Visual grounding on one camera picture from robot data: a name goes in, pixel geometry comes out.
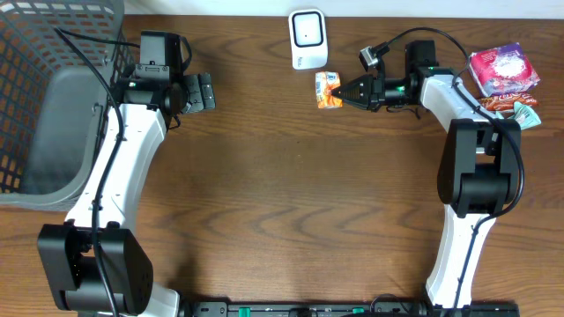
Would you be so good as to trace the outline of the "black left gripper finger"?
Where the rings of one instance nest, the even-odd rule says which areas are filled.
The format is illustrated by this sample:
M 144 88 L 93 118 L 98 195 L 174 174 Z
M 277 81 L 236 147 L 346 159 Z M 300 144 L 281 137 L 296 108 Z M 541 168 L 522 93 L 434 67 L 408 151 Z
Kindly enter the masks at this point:
M 197 113 L 204 110 L 200 83 L 197 75 L 187 75 L 183 77 L 186 86 L 186 104 L 182 110 L 184 113 Z
M 205 110 L 212 110 L 216 107 L 215 94 L 212 86 L 212 77 L 209 73 L 198 75 L 200 92 Z

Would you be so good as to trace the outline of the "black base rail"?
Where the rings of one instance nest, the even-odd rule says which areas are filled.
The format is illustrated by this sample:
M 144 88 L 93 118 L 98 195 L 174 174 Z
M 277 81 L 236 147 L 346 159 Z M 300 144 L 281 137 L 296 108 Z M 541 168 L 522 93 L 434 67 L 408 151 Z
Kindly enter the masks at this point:
M 220 301 L 187 304 L 188 317 L 519 317 L 515 304 L 481 303 L 463 308 L 432 307 L 422 301 L 381 299 L 374 304 L 331 303 L 227 303 Z

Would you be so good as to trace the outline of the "orange tissue pack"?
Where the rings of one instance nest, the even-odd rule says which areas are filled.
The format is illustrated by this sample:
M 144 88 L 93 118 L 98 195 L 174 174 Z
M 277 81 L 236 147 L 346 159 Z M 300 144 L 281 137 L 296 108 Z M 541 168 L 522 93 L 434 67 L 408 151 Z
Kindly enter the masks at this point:
M 333 89 L 341 86 L 340 76 L 337 72 L 320 71 L 315 74 L 315 96 L 319 109 L 340 108 L 343 101 L 334 97 L 331 93 Z

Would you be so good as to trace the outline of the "teal snack packet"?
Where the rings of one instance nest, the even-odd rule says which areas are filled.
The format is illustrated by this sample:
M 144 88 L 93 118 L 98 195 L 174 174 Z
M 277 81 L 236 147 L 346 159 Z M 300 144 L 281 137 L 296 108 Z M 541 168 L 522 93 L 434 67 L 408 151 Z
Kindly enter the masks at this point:
M 521 130 L 530 129 L 542 123 L 532 106 L 519 101 L 514 102 L 508 109 L 496 110 L 494 113 L 500 119 L 515 120 L 520 125 Z

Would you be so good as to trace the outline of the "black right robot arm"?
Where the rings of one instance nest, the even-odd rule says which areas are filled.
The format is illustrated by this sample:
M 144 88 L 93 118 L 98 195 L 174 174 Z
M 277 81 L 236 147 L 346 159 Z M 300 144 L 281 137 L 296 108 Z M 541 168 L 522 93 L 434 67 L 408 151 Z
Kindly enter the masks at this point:
M 362 110 L 418 105 L 431 112 L 447 133 L 437 174 L 444 205 L 442 239 L 426 281 L 430 306 L 445 313 L 471 306 L 472 280 L 487 234 L 498 217 L 520 200 L 524 163 L 521 132 L 514 119 L 483 108 L 459 74 L 439 65 L 433 41 L 405 47 L 405 75 L 390 78 L 383 57 L 388 43 L 363 48 L 359 59 L 369 73 L 331 94 Z

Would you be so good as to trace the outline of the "red purple snack package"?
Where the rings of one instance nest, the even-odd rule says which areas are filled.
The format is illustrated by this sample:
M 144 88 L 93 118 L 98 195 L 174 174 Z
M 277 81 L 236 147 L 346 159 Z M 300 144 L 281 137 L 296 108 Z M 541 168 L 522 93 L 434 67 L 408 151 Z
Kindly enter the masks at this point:
M 484 97 L 528 92 L 540 83 L 519 42 L 471 53 L 469 69 Z

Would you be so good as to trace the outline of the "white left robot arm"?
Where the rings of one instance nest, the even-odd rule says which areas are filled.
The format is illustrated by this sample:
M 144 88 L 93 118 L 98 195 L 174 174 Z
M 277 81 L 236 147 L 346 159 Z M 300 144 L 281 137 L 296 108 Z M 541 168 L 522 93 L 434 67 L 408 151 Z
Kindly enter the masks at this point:
M 60 225 L 37 240 L 56 306 L 97 316 L 184 316 L 182 295 L 154 280 L 135 235 L 137 207 L 152 159 L 178 114 L 212 110 L 209 73 L 174 74 L 139 65 L 114 86 L 117 111 L 92 173 Z

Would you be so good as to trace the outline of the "dark red snack packet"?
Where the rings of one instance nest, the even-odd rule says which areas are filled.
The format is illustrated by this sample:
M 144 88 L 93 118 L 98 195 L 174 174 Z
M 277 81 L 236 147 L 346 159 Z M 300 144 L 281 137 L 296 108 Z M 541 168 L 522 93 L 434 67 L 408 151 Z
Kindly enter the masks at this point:
M 538 101 L 527 92 L 494 95 L 478 99 L 478 102 L 490 112 L 513 112 L 516 102 L 529 107 L 538 105 Z

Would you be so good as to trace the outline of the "dark grey plastic basket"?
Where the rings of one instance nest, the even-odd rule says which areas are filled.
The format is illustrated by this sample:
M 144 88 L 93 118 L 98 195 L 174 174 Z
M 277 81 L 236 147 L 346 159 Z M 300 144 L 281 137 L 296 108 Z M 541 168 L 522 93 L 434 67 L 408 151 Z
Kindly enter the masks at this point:
M 1 3 L 1 204 L 67 211 L 102 144 L 109 85 L 134 62 L 120 0 Z

